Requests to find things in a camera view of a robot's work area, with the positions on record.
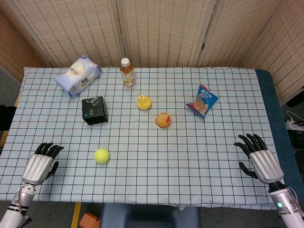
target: bottle label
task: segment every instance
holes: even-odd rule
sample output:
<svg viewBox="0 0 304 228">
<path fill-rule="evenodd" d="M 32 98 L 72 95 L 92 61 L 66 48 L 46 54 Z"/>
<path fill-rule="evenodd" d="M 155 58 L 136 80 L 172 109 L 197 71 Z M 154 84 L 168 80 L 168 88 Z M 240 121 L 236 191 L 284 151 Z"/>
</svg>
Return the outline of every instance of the bottle label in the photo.
<svg viewBox="0 0 304 228">
<path fill-rule="evenodd" d="M 123 83 L 126 86 L 131 87 L 135 84 L 136 78 L 135 78 L 134 69 L 128 74 L 124 74 L 123 72 L 121 72 L 121 75 L 122 75 Z"/>
</svg>

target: bamboo room divider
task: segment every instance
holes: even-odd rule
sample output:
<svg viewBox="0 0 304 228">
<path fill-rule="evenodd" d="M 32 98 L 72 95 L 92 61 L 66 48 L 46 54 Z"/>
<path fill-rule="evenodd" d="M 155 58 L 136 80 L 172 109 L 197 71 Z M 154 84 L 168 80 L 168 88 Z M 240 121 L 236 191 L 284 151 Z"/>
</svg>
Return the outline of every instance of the bamboo room divider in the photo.
<svg viewBox="0 0 304 228">
<path fill-rule="evenodd" d="M 24 66 L 43 67 L 44 64 L 1 12 L 0 28 L 0 67 L 22 82 Z"/>
<path fill-rule="evenodd" d="M 280 103 L 304 86 L 302 0 L 5 0 L 54 67 L 268 70 Z"/>
</svg>

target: yellow tennis ball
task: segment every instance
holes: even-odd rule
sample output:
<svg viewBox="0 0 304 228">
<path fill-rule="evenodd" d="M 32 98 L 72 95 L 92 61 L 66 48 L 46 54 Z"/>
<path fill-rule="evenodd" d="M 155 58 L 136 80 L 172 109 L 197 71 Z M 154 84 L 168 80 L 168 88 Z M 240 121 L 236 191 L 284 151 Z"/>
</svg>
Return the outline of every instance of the yellow tennis ball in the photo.
<svg viewBox="0 0 304 228">
<path fill-rule="evenodd" d="M 97 163 L 106 163 L 109 157 L 109 151 L 105 148 L 99 148 L 95 151 L 95 160 Z"/>
</svg>

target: cable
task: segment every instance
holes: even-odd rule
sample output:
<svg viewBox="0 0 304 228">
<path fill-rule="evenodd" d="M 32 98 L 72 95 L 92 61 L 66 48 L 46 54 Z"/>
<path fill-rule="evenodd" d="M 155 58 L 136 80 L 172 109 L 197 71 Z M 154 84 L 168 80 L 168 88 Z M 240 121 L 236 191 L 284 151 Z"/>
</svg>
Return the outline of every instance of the cable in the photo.
<svg viewBox="0 0 304 228">
<path fill-rule="evenodd" d="M 294 116 L 298 117 L 300 120 L 303 120 L 303 121 L 304 121 L 304 119 L 301 118 L 301 117 L 299 117 L 297 114 L 294 114 L 293 112 L 290 112 L 290 111 L 286 111 L 286 115 L 288 115 L 288 116 L 290 117 L 290 120 L 291 120 L 291 121 L 293 121 L 293 118 L 292 118 L 288 113 L 291 113 L 291 114 L 293 114 Z"/>
<path fill-rule="evenodd" d="M 297 125 L 298 127 L 301 127 L 301 128 L 303 128 L 303 129 L 304 129 L 304 127 L 300 126 L 299 124 L 295 124 L 295 125 Z"/>
<path fill-rule="evenodd" d="M 304 217 L 304 213 L 303 213 L 303 211 L 301 210 L 301 207 L 300 207 L 300 205 L 299 205 L 298 197 L 297 197 L 297 195 L 296 195 L 295 190 L 294 190 L 292 187 L 290 187 L 290 186 L 287 186 L 287 189 L 288 189 L 289 193 L 292 195 L 293 198 L 294 198 L 294 196 L 293 196 L 293 194 L 291 193 L 290 189 L 294 192 L 294 195 L 295 195 L 295 198 L 294 198 L 294 199 L 296 200 L 295 202 L 296 202 L 296 204 L 298 205 L 299 212 L 300 212 L 301 216 Z"/>
<path fill-rule="evenodd" d="M 21 206 L 22 206 L 22 186 L 19 188 L 19 194 L 18 194 L 18 208 L 19 212 L 22 211 Z"/>
<path fill-rule="evenodd" d="M 296 199 L 296 201 L 298 201 L 298 197 L 297 197 L 297 195 L 296 195 L 296 192 L 295 192 L 295 190 L 292 188 L 292 187 L 290 187 L 290 186 L 287 186 L 289 189 L 291 189 L 293 192 L 294 192 L 294 195 L 295 195 L 295 199 Z"/>
</svg>

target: plastic bottle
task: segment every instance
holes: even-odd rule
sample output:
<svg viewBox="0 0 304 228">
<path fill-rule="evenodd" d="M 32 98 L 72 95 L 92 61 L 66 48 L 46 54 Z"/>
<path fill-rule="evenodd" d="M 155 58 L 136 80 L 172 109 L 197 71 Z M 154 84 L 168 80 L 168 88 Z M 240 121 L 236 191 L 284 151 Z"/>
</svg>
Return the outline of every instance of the plastic bottle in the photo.
<svg viewBox="0 0 304 228">
<path fill-rule="evenodd" d="M 120 72 L 122 75 L 123 83 L 127 87 L 131 87 L 135 84 L 136 78 L 134 73 L 134 66 L 130 63 L 128 58 L 123 58 L 121 61 Z"/>
</svg>

